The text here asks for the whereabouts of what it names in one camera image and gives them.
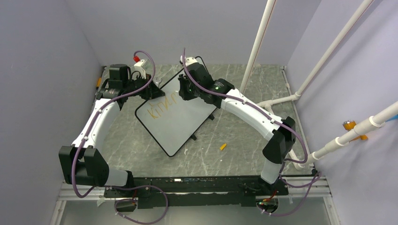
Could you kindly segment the black framed whiteboard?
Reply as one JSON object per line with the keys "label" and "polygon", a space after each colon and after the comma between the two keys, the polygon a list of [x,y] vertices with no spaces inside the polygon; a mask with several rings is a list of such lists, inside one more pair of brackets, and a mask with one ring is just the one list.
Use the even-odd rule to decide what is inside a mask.
{"label": "black framed whiteboard", "polygon": [[178,91],[180,70],[161,86],[165,96],[145,101],[135,110],[135,116],[156,143],[173,157],[198,128],[216,110],[202,99],[183,100]]}

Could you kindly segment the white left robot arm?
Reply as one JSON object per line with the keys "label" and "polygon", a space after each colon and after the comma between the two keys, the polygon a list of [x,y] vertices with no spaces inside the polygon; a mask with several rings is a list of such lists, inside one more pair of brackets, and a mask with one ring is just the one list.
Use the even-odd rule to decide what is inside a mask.
{"label": "white left robot arm", "polygon": [[59,159],[68,184],[86,186],[116,186],[124,197],[134,193],[132,173],[109,167],[101,155],[101,149],[110,126],[127,101],[127,93],[152,100],[165,95],[150,81],[145,71],[146,60],[139,60],[132,67],[125,64],[109,66],[109,77],[98,91],[94,109],[80,135],[70,146],[62,146]]}

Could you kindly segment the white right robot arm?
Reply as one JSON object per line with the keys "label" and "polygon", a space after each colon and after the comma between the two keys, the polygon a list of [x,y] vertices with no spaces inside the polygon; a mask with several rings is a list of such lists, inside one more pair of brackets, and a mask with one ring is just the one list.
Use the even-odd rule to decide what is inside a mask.
{"label": "white right robot arm", "polygon": [[276,182],[286,156],[296,141],[295,120],[291,117],[283,119],[258,107],[224,79],[213,80],[205,66],[193,57],[186,58],[181,64],[184,74],[178,80],[179,96],[183,100],[200,98],[209,105],[226,110],[249,124],[267,140],[268,143],[262,150],[265,163],[258,184],[263,194],[271,194],[276,190]]}

